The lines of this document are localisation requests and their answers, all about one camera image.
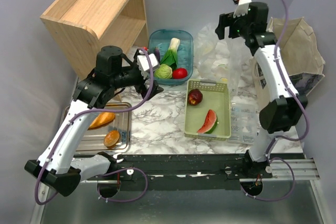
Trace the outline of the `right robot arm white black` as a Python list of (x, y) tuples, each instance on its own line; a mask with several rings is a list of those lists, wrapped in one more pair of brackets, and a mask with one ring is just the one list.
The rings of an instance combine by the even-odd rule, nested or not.
[(255, 178), (269, 166), (268, 156), (284, 132), (296, 125), (308, 104), (290, 81), (280, 56), (277, 38), (268, 32), (268, 5), (250, 0), (236, 0), (234, 12), (221, 14), (215, 32), (224, 39), (225, 28), (229, 38), (241, 37), (260, 66), (268, 86), (270, 101), (259, 112), (262, 127), (252, 147), (246, 151), (240, 170), (244, 177)]

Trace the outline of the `toy bok choy green white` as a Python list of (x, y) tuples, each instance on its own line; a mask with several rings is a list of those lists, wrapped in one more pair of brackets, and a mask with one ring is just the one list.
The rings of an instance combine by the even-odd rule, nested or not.
[(178, 38), (172, 38), (168, 47), (168, 50), (164, 54), (160, 64), (165, 64), (175, 70), (177, 68), (178, 57), (177, 50), (181, 41)]

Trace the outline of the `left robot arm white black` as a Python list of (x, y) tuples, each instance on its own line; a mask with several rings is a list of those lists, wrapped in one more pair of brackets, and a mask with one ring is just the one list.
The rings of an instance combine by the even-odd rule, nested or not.
[(90, 124), (105, 111), (117, 89), (133, 86), (143, 101), (162, 92), (153, 76), (158, 67), (155, 54), (148, 54), (144, 48), (136, 50), (133, 61), (117, 46), (101, 48), (95, 68), (78, 83), (68, 114), (54, 139), (37, 159), (28, 160), (24, 167), (37, 179), (35, 194), (43, 183), (67, 197), (83, 180), (99, 175), (112, 179), (116, 175), (116, 160), (105, 152), (77, 162), (72, 158)]

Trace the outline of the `toy watermelon slice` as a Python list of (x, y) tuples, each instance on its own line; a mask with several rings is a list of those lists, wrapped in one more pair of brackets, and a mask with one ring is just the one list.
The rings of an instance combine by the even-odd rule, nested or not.
[(209, 110), (202, 127), (197, 131), (199, 134), (211, 134), (217, 127), (217, 114), (214, 110)]

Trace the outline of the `orange glazed bread bun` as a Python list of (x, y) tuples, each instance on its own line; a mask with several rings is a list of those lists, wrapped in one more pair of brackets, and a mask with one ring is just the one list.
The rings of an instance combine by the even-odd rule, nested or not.
[(110, 131), (103, 140), (103, 144), (107, 148), (114, 147), (120, 139), (120, 133), (117, 130)]

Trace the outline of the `toy baguette bread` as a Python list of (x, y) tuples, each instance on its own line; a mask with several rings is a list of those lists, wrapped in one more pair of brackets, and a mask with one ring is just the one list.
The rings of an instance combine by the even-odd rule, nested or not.
[(90, 124), (89, 130), (102, 127), (106, 124), (111, 123), (115, 119), (115, 114), (113, 112), (102, 112), (100, 113)]

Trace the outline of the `purple toy eggplant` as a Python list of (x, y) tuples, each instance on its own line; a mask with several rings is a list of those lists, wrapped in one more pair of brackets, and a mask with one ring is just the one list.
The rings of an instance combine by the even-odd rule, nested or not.
[(157, 58), (158, 62), (160, 62), (160, 51), (159, 51), (158, 47), (155, 47), (154, 55)]

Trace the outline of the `clear plastic grocery bag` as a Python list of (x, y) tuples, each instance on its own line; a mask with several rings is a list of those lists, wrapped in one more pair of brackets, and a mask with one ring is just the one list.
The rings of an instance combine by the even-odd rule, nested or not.
[(245, 41), (218, 39), (214, 23), (205, 25), (194, 39), (194, 67), (202, 79), (228, 81), (230, 95), (237, 95), (243, 64), (251, 57)]

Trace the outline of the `green toy cabbage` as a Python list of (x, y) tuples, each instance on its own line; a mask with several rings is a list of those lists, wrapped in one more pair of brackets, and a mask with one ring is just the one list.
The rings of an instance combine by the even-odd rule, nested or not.
[(154, 76), (159, 79), (171, 79), (173, 70), (170, 66), (166, 64), (161, 64), (160, 67), (155, 71)]

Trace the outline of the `canvas tote bag with print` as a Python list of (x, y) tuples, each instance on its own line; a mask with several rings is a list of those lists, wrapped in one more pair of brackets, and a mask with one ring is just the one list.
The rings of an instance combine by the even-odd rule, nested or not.
[[(271, 18), (267, 30), (279, 38), (284, 24), (285, 19)], [(312, 27), (306, 23), (303, 17), (288, 21), (279, 48), (292, 84), (300, 95), (308, 96), (325, 77), (323, 74), (325, 60), (318, 52), (316, 36)], [(269, 102), (268, 86), (255, 59), (250, 60), (250, 66), (257, 92), (257, 102), (261, 110)]]

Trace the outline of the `dark red toy apple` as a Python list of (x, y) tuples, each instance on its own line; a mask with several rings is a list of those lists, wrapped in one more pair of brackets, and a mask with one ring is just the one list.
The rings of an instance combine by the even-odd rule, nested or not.
[(199, 89), (192, 89), (187, 95), (187, 102), (191, 106), (196, 106), (203, 100), (203, 94)]

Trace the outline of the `red toy pepper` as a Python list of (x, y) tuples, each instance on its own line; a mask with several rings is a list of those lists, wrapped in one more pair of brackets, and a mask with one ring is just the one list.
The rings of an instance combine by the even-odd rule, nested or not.
[(172, 72), (173, 79), (183, 79), (187, 77), (188, 72), (185, 68), (177, 68)]

